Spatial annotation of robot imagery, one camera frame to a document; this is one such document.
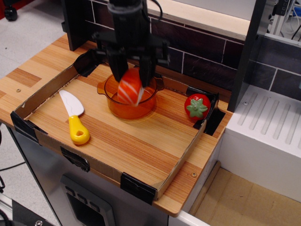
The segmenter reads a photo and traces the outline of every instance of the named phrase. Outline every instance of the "wall tile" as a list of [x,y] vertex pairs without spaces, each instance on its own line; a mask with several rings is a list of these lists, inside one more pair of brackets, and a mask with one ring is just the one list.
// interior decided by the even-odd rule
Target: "wall tile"
[[110,28],[114,28],[112,15],[108,11],[105,4],[93,2],[94,17],[97,24],[101,24]]
[[170,47],[218,63],[222,62],[224,39],[162,21],[158,24],[152,24],[151,32],[169,40]]
[[240,56],[244,45],[232,41],[226,41],[222,64],[238,69]]
[[236,70],[196,56],[185,54],[183,74],[223,89],[232,90]]
[[301,89],[299,89],[300,82],[301,75],[278,70],[271,91],[293,99],[301,100]]
[[301,74],[301,48],[264,38],[258,62]]
[[245,43],[245,41],[243,41],[243,40],[239,40],[239,39],[231,38],[231,37],[228,37],[228,36],[225,36],[225,35],[221,35],[221,34],[217,34],[217,33],[214,33],[214,32],[206,31],[206,30],[203,30],[203,29],[200,29],[200,28],[197,28],[197,27],[193,27],[193,26],[190,26],[190,25],[186,25],[185,27],[191,28],[193,30],[200,31],[200,32],[203,32],[203,33],[206,33],[206,34],[211,34],[211,35],[214,35],[214,36],[226,39],[226,40],[231,40],[231,41],[234,41],[234,42],[238,42],[240,44]]
[[83,5],[85,11],[85,19],[87,21],[94,22],[92,2],[89,0],[84,0]]
[[161,65],[161,64],[159,64],[159,65],[163,66],[165,68],[171,69],[175,72],[181,73],[182,72],[182,62],[183,62],[183,52],[169,48],[168,54],[170,57],[169,65],[168,66]]
[[257,63],[250,84],[269,90],[276,68]]

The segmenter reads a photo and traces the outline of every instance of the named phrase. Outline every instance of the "toy salmon slice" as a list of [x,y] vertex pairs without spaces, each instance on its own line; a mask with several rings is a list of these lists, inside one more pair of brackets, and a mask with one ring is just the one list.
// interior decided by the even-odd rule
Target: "toy salmon slice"
[[138,106],[144,89],[139,77],[139,69],[130,68],[122,76],[118,86],[118,101],[124,104]]

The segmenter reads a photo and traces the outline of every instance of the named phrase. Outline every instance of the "wooden board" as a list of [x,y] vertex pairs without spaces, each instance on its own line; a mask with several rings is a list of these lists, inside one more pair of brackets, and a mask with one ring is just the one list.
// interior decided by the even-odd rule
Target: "wooden board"
[[[13,128],[10,113],[80,54],[94,47],[94,43],[87,42],[76,51],[69,51],[65,35],[0,80],[1,122]],[[70,140],[68,115],[59,95],[54,95],[29,119],[62,143],[157,187],[197,133],[182,110],[186,97],[165,89],[158,93],[156,110],[150,116],[121,120],[110,113],[106,97],[96,91],[97,83],[110,74],[109,67],[101,65],[87,78],[79,77],[64,88],[76,95],[85,108],[80,119],[91,133],[87,145],[76,147]],[[231,117],[226,111],[227,103],[221,101],[219,106],[227,114],[214,135],[201,137],[163,196],[153,203],[171,216],[180,212]],[[92,167],[92,171],[105,177],[97,167]]]

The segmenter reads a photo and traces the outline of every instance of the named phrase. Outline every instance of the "screw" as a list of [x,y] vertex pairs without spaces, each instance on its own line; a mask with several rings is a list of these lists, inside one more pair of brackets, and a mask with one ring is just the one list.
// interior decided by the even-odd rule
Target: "screw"
[[42,221],[40,221],[40,220],[38,220],[36,223],[35,223],[35,225],[34,226],[42,226],[43,225],[43,222]]

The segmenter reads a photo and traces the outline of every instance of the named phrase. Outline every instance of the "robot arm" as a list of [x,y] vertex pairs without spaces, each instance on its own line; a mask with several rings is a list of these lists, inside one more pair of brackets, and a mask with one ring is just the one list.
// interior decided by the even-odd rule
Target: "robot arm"
[[138,60],[140,79],[146,87],[155,74],[156,64],[168,64],[169,43],[151,34],[146,0],[110,0],[108,9],[115,30],[93,35],[98,51],[106,55],[117,81],[128,69],[127,59]]

